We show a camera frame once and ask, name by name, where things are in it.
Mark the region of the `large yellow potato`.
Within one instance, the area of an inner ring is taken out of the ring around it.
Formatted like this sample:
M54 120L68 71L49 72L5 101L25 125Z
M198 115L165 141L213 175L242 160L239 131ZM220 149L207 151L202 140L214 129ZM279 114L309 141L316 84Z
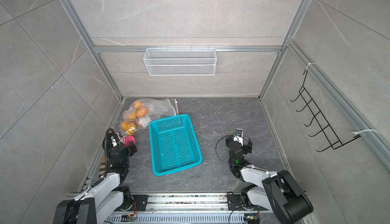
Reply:
M134 121L137 119L137 111L132 111L128 116L127 119L129 121Z

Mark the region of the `clear plastic bag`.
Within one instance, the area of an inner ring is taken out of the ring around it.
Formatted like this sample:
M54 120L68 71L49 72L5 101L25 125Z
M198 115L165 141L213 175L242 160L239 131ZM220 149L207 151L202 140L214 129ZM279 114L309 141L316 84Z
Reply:
M148 116L152 121L158 120L163 117L176 116L175 109L169 99L156 100L156 99L142 98L138 100L140 100L143 103L142 107L148 107L149 112L144 117ZM123 112L122 114L123 120L129 121L127 119L127 116L132 111L137 111L137 109L133 107L133 103L131 103L130 107Z
M135 121L122 121L119 130L124 136L133 136L136 132L146 129L152 122L150 117L138 118Z

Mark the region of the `wrinkled orange potato bottom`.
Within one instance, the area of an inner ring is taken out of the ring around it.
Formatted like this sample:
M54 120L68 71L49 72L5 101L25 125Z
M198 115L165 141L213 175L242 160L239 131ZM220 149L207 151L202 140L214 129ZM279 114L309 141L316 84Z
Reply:
M142 103L140 100L136 100L136 101L133 102L133 107L134 107L135 109L139 109L139 108L141 108L142 106L143 106L143 103Z

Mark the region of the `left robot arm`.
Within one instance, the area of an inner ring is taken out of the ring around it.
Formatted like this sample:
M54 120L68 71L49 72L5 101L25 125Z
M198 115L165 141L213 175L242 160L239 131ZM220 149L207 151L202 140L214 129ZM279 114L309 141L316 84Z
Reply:
M113 146L106 144L106 171L88 190L60 202L54 224L102 224L115 210L136 209L128 186L121 186L129 172L129 157L137 152L135 140Z

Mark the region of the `smooth brown potato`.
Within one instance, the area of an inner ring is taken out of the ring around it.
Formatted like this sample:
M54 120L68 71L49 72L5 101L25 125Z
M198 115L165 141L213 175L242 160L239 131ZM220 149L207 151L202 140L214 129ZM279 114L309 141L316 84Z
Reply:
M121 128L122 130L126 130L127 127L128 127L128 124L129 124L128 121L122 121L122 122L120 123L120 128Z

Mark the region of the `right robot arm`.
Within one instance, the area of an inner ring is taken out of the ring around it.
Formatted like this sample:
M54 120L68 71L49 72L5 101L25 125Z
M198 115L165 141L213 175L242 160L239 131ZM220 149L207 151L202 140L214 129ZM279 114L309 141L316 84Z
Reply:
M229 158L226 162L233 176L251 185L242 189L240 199L246 208L262 207L271 210L282 224L294 224L314 211L312 202L292 174L260 169L245 159L251 153L253 142L244 144L241 136L225 138Z

